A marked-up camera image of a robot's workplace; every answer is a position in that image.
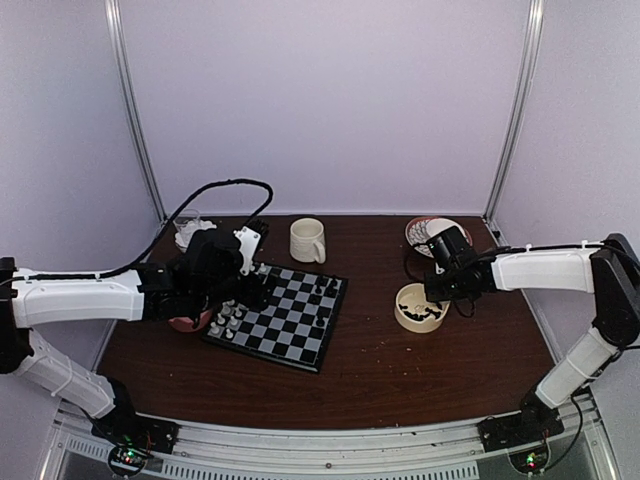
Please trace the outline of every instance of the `black cable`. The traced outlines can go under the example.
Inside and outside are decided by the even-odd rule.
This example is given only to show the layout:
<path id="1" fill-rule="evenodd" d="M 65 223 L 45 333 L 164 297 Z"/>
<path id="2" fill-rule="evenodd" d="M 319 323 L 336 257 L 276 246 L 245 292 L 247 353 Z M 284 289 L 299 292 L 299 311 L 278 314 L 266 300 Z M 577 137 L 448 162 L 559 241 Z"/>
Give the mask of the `black cable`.
<path id="1" fill-rule="evenodd" d="M 574 407 L 576 407 L 576 410 L 578 410 L 578 415 L 580 416 L 580 423 L 578 424 L 578 431 L 576 432 L 575 436 L 573 437 L 573 440 L 571 440 L 571 443 L 569 444 L 567 449 L 564 452 L 562 452 L 562 455 L 560 455 L 556 459 L 556 461 L 553 462 L 551 465 L 549 465 L 548 467 L 544 467 L 544 469 L 542 469 L 543 473 L 546 473 L 549 470 L 551 470 L 552 468 L 555 468 L 562 460 L 564 460 L 564 458 L 569 454 L 571 449 L 575 446 L 576 442 L 578 441 L 578 438 L 580 437 L 580 434 L 582 433 L 582 425 L 584 423 L 584 417 L 582 415 L 582 410 L 580 409 L 580 405 L 578 405 L 578 402 L 575 399 L 575 394 L 571 395 L 571 403 L 573 403 Z"/>
<path id="2" fill-rule="evenodd" d="M 583 247 L 582 244 L 578 245 L 576 243 L 567 243 L 567 244 L 564 244 L 564 245 L 562 245 L 562 244 L 561 245 L 540 245 L 540 246 L 537 246 L 537 247 L 531 247 L 529 249 L 529 251 L 530 252 L 536 252 L 536 251 L 542 251 L 542 250 L 566 250 L 566 249 L 569 249 L 569 248 L 582 248 L 582 247 Z"/>
<path id="3" fill-rule="evenodd" d="M 456 311 L 463 318 L 471 318 L 476 314 L 476 302 L 474 300 L 469 300 L 469 303 L 471 304 L 471 310 L 469 311 L 469 313 L 462 311 L 462 309 L 460 308 L 460 305 L 458 305 L 457 300 L 452 300 L 451 303 L 453 303 L 453 306 L 455 307 Z"/>
<path id="4" fill-rule="evenodd" d="M 631 262 L 631 264 L 636 268 L 636 270 L 638 271 L 638 273 L 640 273 L 640 263 L 633 258 L 631 255 L 629 255 L 627 252 L 625 252 L 624 250 L 620 250 L 619 248 L 613 247 L 611 245 L 608 245 L 606 243 L 603 243 L 600 248 L 605 248 L 617 255 L 620 255 L 621 257 L 627 259 L 628 261 Z"/>
<path id="5" fill-rule="evenodd" d="M 115 270 L 110 270 L 108 272 L 103 272 L 100 274 L 41 273 L 38 275 L 34 275 L 33 277 L 29 277 L 29 280 L 91 280 L 96 278 L 111 278 L 111 277 L 120 275 L 122 273 L 125 273 L 127 270 L 130 270 L 131 268 L 138 265 L 142 260 L 146 258 L 147 255 L 149 255 L 149 253 L 151 253 L 151 251 L 155 248 L 158 242 L 160 242 L 162 237 L 167 233 L 169 228 L 171 228 L 171 224 L 173 223 L 173 221 L 176 218 L 178 218 L 178 215 L 180 215 L 180 213 L 182 213 L 182 211 L 191 202 L 193 202 L 197 197 L 202 195 L 207 190 L 211 190 L 217 187 L 226 187 L 228 185 L 253 185 L 253 186 L 265 189 L 268 193 L 267 199 L 247 218 L 247 220 L 244 223 L 245 225 L 247 225 L 254 218 L 256 218 L 265 208 L 267 208 L 267 206 L 269 206 L 269 204 L 273 200 L 273 188 L 271 188 L 271 185 L 265 182 L 261 182 L 259 180 L 252 180 L 249 178 L 236 178 L 233 180 L 222 180 L 218 182 L 207 183 L 206 185 L 203 185 L 198 190 L 196 190 L 191 195 L 189 195 L 187 199 L 184 202 L 182 202 L 182 204 L 167 219 L 166 223 L 164 224 L 162 229 L 158 232 L 158 234 L 153 239 L 151 244 L 140 255 L 138 255 L 138 257 L 135 260 L 129 262 L 128 264 L 123 265 L 122 267 L 116 268 Z M 26 278 L 25 277 L 10 278 L 8 280 L 1 282 L 0 287 L 9 282 L 16 282 L 16 281 L 23 281 L 23 280 L 26 280 Z"/>

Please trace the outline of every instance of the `wooden table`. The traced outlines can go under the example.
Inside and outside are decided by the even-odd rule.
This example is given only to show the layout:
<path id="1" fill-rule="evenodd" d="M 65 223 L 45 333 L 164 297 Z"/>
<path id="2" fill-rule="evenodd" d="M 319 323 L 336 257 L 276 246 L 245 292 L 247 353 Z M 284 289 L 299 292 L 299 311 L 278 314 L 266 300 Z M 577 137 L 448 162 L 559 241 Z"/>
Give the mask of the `wooden table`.
<path id="1" fill-rule="evenodd" d="M 430 334 L 393 316 L 408 217 L 323 217 L 328 259 L 301 265 L 288 254 L 296 217 L 267 217 L 271 233 L 257 260 L 335 274 L 349 287 L 320 374 L 234 353 L 167 323 L 121 322 L 100 373 L 123 381 L 139 411 L 196 422 L 257 428 L 370 428 L 429 424 L 515 410 L 552 366 L 519 292 L 485 295 L 474 318 L 454 309 Z M 479 218 L 459 221 L 478 251 L 493 246 Z M 231 229 L 238 219 L 223 219 Z M 155 259 L 177 254 L 167 236 Z M 413 255 L 420 275 L 431 260 Z"/>

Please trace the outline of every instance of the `ceramic mug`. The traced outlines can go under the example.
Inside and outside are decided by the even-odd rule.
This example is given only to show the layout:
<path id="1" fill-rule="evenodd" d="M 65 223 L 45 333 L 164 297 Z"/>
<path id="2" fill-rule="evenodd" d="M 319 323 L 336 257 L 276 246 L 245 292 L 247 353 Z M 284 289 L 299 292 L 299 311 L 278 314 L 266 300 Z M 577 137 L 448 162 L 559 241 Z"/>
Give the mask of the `ceramic mug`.
<path id="1" fill-rule="evenodd" d="M 291 224 L 291 256 L 302 263 L 324 263 L 327 253 L 324 225 L 315 218 L 301 218 Z"/>

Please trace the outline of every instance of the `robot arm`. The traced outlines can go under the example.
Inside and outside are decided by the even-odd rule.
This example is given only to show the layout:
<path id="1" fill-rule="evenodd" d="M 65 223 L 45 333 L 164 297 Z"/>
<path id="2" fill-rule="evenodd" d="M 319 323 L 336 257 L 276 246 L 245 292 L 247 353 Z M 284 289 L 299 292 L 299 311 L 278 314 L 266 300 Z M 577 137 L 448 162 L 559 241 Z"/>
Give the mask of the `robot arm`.
<path id="1" fill-rule="evenodd" d="M 116 276 L 95 273 L 93 279 L 86 273 L 73 279 L 16 270 L 13 258 L 0 259 L 0 373 L 27 378 L 79 406 L 94 430 L 114 443 L 143 448 L 152 437 L 155 449 L 167 450 L 175 424 L 138 416 L 124 385 L 73 362 L 32 327 L 189 317 L 195 328 L 203 311 L 229 299 L 260 308 L 269 287 L 252 273 L 253 256 L 266 234 L 262 222 L 233 234 L 199 231 L 185 254 L 166 265 L 143 263 Z"/>
<path id="2" fill-rule="evenodd" d="M 425 275 L 429 301 L 468 299 L 485 292 L 551 288 L 593 293 L 596 317 L 591 328 L 521 402 L 513 418 L 480 425 L 485 448 L 511 447 L 557 432 L 557 407 L 594 378 L 640 335 L 638 259 L 626 238 L 611 234 L 599 244 L 508 248 L 477 254 L 459 229 L 433 237 L 428 248 L 441 274 Z"/>

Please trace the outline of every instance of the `white backdrop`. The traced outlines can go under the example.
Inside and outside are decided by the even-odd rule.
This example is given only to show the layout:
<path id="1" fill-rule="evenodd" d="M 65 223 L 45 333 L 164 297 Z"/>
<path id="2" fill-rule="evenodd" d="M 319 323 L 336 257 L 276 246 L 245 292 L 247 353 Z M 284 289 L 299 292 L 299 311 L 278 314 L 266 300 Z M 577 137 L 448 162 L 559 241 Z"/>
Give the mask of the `white backdrop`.
<path id="1" fill-rule="evenodd" d="M 166 208 L 271 182 L 271 213 L 481 213 L 529 1 L 137 0 L 122 22 Z M 210 194 L 209 213 L 261 193 Z"/>
<path id="2" fill-rule="evenodd" d="M 53 271 L 132 260 L 156 222 L 127 129 L 104 2 L 3 0 L 0 52 L 0 257 Z M 38 330 L 91 367 L 107 326 Z M 2 480 L 36 478 L 58 401 L 0 375 Z"/>
<path id="3" fill-rule="evenodd" d="M 640 253 L 640 8 L 547 2 L 537 72 L 497 223 L 514 245 L 627 235 Z M 530 292 L 565 353 L 593 319 L 590 295 Z M 640 354 L 594 391 L 623 478 L 638 478 Z"/>

